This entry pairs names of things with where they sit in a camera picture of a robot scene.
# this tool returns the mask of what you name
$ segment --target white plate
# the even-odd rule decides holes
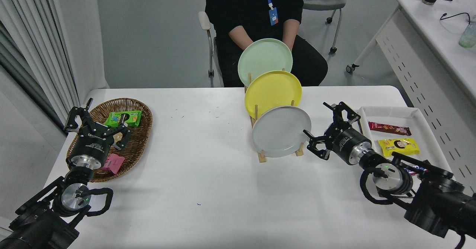
[[[287,156],[299,149],[308,136],[302,131],[311,131],[311,119],[302,109],[294,106],[279,106],[268,110],[256,121],[251,132],[251,141],[257,152],[264,151],[268,157]]]

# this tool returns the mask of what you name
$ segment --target wicker basket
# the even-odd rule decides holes
[[[142,110],[141,123],[138,127],[129,127],[131,138],[125,149],[116,151],[116,149],[111,147],[109,154],[107,155],[109,156],[114,153],[124,157],[125,160],[122,163],[121,168],[116,175],[110,171],[96,169],[91,182],[104,182],[117,178],[129,171],[129,169],[131,169],[141,158],[147,144],[150,129],[152,128],[152,113],[144,103],[138,100],[133,100],[132,98],[116,98],[98,105],[90,112],[90,115],[94,122],[104,123],[109,117],[109,113],[128,110]],[[77,138],[78,136],[76,136],[71,143],[67,156],[71,154]]]

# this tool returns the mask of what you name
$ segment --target id badge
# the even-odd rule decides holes
[[[277,24],[277,8],[274,7],[272,10],[269,10],[269,21],[271,25]]]

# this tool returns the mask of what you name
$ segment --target black pants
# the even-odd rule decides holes
[[[277,31],[259,38],[250,37],[253,41],[256,41],[263,38],[281,40],[282,36],[282,31]],[[216,37],[216,48],[225,87],[243,87],[243,83],[238,76],[238,61],[243,50],[228,35]],[[318,86],[324,80],[328,71],[326,60],[299,35],[296,35],[292,56],[293,68],[291,73],[299,79],[302,86]]]

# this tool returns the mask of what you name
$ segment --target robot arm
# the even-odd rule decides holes
[[[328,159],[330,151],[335,152],[349,165],[359,164],[364,169],[360,178],[360,188],[364,196],[373,203],[389,205],[395,203],[406,210],[405,219],[431,234],[445,237],[449,229],[462,237],[469,235],[476,239],[476,194],[472,197],[463,194],[464,186],[452,180],[453,174],[399,153],[392,153],[389,161],[376,153],[370,140],[352,128],[352,123],[360,116],[344,102],[338,105],[324,105],[332,110],[333,122],[323,136],[314,137],[307,130],[310,138],[307,148],[322,159]],[[342,111],[347,112],[348,121],[344,121]],[[317,149],[318,144],[325,144],[326,149]],[[404,163],[421,166],[427,171]],[[420,187],[412,196],[413,179],[405,170],[418,173]],[[377,192],[385,199],[377,200],[369,194],[366,182],[372,174]],[[401,200],[412,198],[411,203]]]
[[[75,227],[83,217],[98,216],[109,209],[113,191],[110,188],[90,190],[87,184],[93,178],[94,170],[104,165],[110,147],[123,149],[131,131],[124,125],[125,114],[114,129],[94,122],[88,112],[91,103],[92,98],[85,108],[73,107],[68,115],[64,128],[66,132],[76,132],[77,116],[82,122],[77,130],[76,144],[66,159],[70,171],[15,211],[19,216],[10,223],[13,233],[0,242],[0,249],[65,249],[78,237],[79,232]],[[119,132],[123,138],[114,143],[113,135]],[[104,207],[99,211],[89,211],[91,195],[103,194],[106,195]],[[61,218],[74,215],[70,223]]]

